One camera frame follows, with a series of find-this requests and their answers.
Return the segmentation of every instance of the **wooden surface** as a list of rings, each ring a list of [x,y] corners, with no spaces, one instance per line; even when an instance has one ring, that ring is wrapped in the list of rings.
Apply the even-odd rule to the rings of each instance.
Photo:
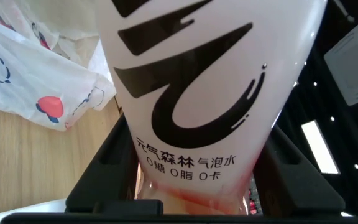
[[[0,111],[0,212],[66,198],[118,117],[113,99],[62,133]]]

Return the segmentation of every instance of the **white bottle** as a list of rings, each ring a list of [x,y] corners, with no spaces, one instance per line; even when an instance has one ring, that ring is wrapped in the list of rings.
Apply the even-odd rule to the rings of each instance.
[[[326,0],[96,2],[148,180],[140,196],[163,200],[169,212],[239,213]]]

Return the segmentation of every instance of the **white plastic bag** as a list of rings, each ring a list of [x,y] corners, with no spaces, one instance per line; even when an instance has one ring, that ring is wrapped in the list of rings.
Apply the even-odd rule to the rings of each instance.
[[[92,72],[0,24],[0,110],[64,131],[88,108],[103,108],[115,93],[107,74]]]

